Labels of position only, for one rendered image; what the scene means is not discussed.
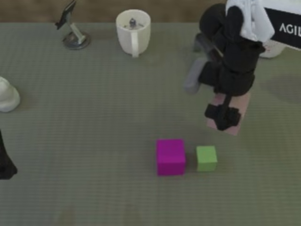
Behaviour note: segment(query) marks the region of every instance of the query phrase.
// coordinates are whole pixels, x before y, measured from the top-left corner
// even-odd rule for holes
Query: brown wooden background
[[[206,8],[226,0],[78,0],[75,22],[114,22],[130,8],[148,12],[153,22],[197,22]],[[0,0],[0,22],[55,22],[71,0]]]

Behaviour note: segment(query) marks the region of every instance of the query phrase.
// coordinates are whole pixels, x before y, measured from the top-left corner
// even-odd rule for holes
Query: magenta cube
[[[185,172],[185,164],[183,140],[157,140],[157,173],[159,176],[182,175]]]

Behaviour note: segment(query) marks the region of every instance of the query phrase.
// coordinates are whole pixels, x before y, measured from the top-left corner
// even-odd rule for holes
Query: mug handle
[[[134,58],[139,57],[139,44],[138,44],[138,32],[131,32],[132,40],[132,56]]]

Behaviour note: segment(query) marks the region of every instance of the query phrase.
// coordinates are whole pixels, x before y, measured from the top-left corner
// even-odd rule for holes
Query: green cube
[[[217,165],[217,157],[214,146],[197,147],[198,171],[211,172]]]

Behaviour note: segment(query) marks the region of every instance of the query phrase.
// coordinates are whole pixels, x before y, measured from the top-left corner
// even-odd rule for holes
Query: table surface
[[[188,96],[197,24],[153,24],[132,59],[114,24],[79,24],[92,36],[67,50],[67,28],[0,24],[0,75],[22,103],[0,114],[19,169],[0,181],[4,226],[299,226],[301,53],[260,59],[237,137],[206,127],[213,98]],[[187,170],[156,175],[155,143],[182,138]],[[195,149],[214,145],[216,172],[196,172]]]

